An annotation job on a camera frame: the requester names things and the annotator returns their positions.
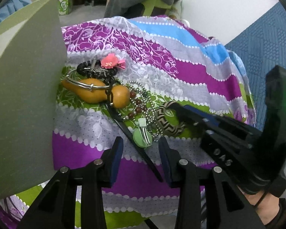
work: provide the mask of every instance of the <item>colorful striped cloth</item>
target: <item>colorful striped cloth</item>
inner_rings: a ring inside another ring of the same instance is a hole
[[[255,109],[242,61],[215,38],[168,17],[113,17],[63,27],[68,52],[62,78],[83,61],[113,52],[126,60],[117,78],[140,82],[150,93],[153,106],[175,100],[203,111],[227,115],[254,125]],[[127,114],[128,107],[122,110]],[[177,123],[173,113],[167,116]],[[130,130],[132,121],[127,122]],[[178,208],[179,189],[160,183],[104,107],[87,104],[62,86],[57,95],[53,158],[55,169],[83,167],[111,147],[116,136],[124,139],[124,152],[116,183],[103,189],[108,228],[140,224],[147,217],[172,214]],[[197,132],[186,129],[179,137],[167,137],[171,148],[203,168],[214,161],[200,149]],[[162,172],[157,144],[146,150]],[[46,183],[17,194],[30,205]],[[81,188],[76,202],[76,227],[80,227]]]

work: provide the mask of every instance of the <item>patterned hair tie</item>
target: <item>patterned hair tie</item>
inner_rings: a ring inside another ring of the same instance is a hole
[[[162,104],[156,112],[156,117],[159,125],[165,130],[166,132],[170,133],[171,135],[177,136],[183,132],[185,128],[185,123],[181,122],[179,125],[174,126],[172,125],[166,118],[165,118],[165,110],[170,109],[171,105],[177,103],[175,101],[170,101]]]

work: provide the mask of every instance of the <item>blue textured foam mat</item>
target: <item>blue textured foam mat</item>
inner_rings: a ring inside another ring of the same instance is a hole
[[[256,127],[263,129],[265,76],[275,65],[286,69],[286,11],[280,3],[226,45],[243,60],[254,96]]]

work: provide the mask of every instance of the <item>pink flower hair clip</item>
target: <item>pink flower hair clip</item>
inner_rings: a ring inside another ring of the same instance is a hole
[[[125,59],[119,60],[119,58],[114,53],[109,53],[107,57],[101,60],[101,67],[105,69],[112,69],[114,67],[125,69]]]

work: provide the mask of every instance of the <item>red bead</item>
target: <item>red bead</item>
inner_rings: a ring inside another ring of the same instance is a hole
[[[142,103],[142,101],[141,101],[140,99],[136,99],[135,101],[136,101],[136,105],[137,105],[137,106]]]
[[[129,119],[132,119],[134,117],[134,113],[133,112],[130,112],[129,114],[128,114],[128,118]]]
[[[142,113],[142,109],[140,107],[136,107],[135,111],[136,111],[137,114]]]
[[[131,92],[130,92],[130,98],[135,98],[135,97],[136,97],[136,92],[131,91]]]

